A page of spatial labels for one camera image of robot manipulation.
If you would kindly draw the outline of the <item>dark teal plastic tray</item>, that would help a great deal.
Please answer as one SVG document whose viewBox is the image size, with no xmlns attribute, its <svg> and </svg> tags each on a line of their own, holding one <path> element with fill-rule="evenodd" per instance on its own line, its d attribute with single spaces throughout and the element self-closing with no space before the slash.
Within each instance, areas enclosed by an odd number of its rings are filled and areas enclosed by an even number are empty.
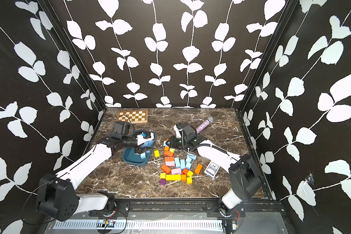
<svg viewBox="0 0 351 234">
<path fill-rule="evenodd" d="M 145 166 L 149 161 L 151 153 L 155 149 L 155 146 L 153 146 L 153 147 L 137 146 L 137 138 L 136 137 L 141 132 L 149 132 L 149 131 L 148 130 L 136 130 L 127 140 L 129 145 L 128 145 L 128 147 L 126 147 L 122 158 L 128 164 L 135 165 L 135 166 Z M 141 159 L 140 154 L 142 154 L 144 152 L 146 153 L 146 158 Z"/>
</svg>

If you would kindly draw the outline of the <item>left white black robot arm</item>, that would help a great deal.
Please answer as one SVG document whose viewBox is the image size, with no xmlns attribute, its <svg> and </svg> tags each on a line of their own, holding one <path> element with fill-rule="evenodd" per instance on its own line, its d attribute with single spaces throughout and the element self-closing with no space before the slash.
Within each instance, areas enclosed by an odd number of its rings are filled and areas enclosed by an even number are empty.
<svg viewBox="0 0 351 234">
<path fill-rule="evenodd" d="M 101 139 L 90 151 L 55 175 L 46 174 L 40 180 L 36 210 L 58 221 L 66 221 L 74 214 L 102 211 L 112 217 L 117 208 L 113 198 L 104 194 L 77 194 L 82 181 L 117 151 L 125 148 L 136 156 L 149 157 L 156 140 L 154 132 L 137 130 L 130 134 L 132 125 L 117 121 L 110 135 Z"/>
</svg>

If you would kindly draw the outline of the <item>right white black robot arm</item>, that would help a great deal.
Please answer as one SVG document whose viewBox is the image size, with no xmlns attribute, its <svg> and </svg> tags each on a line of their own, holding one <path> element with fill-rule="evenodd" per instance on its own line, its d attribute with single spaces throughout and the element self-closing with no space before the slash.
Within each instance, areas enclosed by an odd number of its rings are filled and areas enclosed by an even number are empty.
<svg viewBox="0 0 351 234">
<path fill-rule="evenodd" d="M 188 123 L 177 123 L 174 131 L 175 135 L 166 141 L 167 146 L 187 153 L 197 151 L 199 156 L 229 174 L 232 188 L 219 200 L 219 209 L 224 215 L 249 200 L 262 187 L 261 170 L 251 155 L 240 156 L 216 146 Z"/>
</svg>

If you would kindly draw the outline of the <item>purple glitter microphone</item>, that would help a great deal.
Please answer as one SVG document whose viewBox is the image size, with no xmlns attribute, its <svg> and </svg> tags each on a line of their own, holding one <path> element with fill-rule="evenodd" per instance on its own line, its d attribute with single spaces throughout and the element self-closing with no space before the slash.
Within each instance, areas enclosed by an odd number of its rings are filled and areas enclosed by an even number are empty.
<svg viewBox="0 0 351 234">
<path fill-rule="evenodd" d="M 208 117 L 202 124 L 200 124 L 197 128 L 196 131 L 199 134 L 202 130 L 204 130 L 209 124 L 213 122 L 213 117 Z"/>
</svg>

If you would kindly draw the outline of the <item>wooden chess board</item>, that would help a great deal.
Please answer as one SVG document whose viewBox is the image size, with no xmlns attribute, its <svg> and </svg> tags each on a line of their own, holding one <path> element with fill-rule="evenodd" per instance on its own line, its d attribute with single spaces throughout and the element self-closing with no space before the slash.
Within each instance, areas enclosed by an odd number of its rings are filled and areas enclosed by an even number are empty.
<svg viewBox="0 0 351 234">
<path fill-rule="evenodd" d="M 132 124 L 147 123 L 148 110 L 143 109 L 143 110 L 119 111 L 117 115 L 117 121 L 124 121 Z"/>
</svg>

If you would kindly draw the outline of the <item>orange block right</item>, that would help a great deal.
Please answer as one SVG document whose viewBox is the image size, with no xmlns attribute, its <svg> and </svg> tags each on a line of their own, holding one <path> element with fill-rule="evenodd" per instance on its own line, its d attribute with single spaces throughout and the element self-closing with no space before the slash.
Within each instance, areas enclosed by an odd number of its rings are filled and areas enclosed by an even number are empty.
<svg viewBox="0 0 351 234">
<path fill-rule="evenodd" d="M 200 172 L 201 172 L 201 170 L 202 170 L 202 165 L 201 165 L 201 164 L 198 164 L 197 167 L 196 167 L 196 169 L 194 170 L 194 173 L 197 174 L 197 175 L 199 175 Z"/>
</svg>

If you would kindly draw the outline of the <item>small yellow block left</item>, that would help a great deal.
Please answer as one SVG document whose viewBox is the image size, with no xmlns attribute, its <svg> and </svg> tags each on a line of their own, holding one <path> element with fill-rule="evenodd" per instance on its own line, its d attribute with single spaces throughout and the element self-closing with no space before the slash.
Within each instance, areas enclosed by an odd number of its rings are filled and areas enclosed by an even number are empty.
<svg viewBox="0 0 351 234">
<path fill-rule="evenodd" d="M 155 155 L 155 158 L 160 157 L 160 152 L 159 152 L 159 150 L 154 150 L 154 155 Z"/>
</svg>

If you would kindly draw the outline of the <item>blue playing card deck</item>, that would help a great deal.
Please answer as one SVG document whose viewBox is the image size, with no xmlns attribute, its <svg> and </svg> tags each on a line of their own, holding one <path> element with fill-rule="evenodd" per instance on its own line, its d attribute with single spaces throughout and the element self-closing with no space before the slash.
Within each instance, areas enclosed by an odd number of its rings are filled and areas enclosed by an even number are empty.
<svg viewBox="0 0 351 234">
<path fill-rule="evenodd" d="M 215 179 L 219 169 L 220 169 L 219 165 L 217 165 L 216 163 L 210 161 L 210 163 L 206 167 L 204 173 L 206 175 L 210 176 L 212 179 Z"/>
</svg>

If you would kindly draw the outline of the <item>orange red block lower left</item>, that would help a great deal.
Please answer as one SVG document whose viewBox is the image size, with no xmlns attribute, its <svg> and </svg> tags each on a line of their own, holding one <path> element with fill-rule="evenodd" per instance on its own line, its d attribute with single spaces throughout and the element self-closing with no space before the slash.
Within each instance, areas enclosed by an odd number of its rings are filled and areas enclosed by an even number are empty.
<svg viewBox="0 0 351 234">
<path fill-rule="evenodd" d="M 169 168 L 167 165 L 162 165 L 161 169 L 164 173 L 166 173 L 167 175 L 171 174 L 171 168 Z"/>
</svg>

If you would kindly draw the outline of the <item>long yellow block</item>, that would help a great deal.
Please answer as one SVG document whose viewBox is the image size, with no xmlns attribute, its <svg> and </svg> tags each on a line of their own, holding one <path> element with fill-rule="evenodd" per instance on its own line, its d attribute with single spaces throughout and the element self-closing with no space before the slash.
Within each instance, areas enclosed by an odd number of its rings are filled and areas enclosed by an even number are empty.
<svg viewBox="0 0 351 234">
<path fill-rule="evenodd" d="M 181 175 L 166 175 L 165 179 L 166 179 L 166 181 L 182 180 L 182 176 Z"/>
</svg>

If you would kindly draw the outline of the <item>purple cube block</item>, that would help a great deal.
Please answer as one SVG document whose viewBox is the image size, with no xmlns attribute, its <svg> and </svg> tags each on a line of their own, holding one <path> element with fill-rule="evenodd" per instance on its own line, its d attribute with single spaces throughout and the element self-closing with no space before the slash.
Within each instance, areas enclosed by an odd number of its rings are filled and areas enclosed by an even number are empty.
<svg viewBox="0 0 351 234">
<path fill-rule="evenodd" d="M 160 184 L 161 184 L 162 186 L 165 186 L 165 185 L 166 185 L 166 179 L 161 179 L 161 180 L 160 180 Z"/>
</svg>

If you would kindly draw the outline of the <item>black front rail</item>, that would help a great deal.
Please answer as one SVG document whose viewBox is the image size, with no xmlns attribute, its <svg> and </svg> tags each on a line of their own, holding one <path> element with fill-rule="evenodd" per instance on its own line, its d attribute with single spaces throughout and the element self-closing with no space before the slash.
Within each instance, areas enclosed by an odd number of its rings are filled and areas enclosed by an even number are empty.
<svg viewBox="0 0 351 234">
<path fill-rule="evenodd" d="M 217 219 L 235 219 L 246 217 L 247 213 L 284 213 L 281 202 L 267 199 L 243 201 L 232 209 L 223 206 L 218 198 L 188 198 L 188 199 L 114 199 L 88 195 L 78 198 L 76 202 L 63 201 L 62 205 L 52 205 L 50 211 L 43 211 L 48 216 L 59 221 L 65 221 L 71 216 L 88 212 L 91 216 L 109 217 L 113 213 L 122 212 L 129 215 L 132 212 L 164 212 L 191 213 L 202 212 L 207 217 Z"/>
</svg>

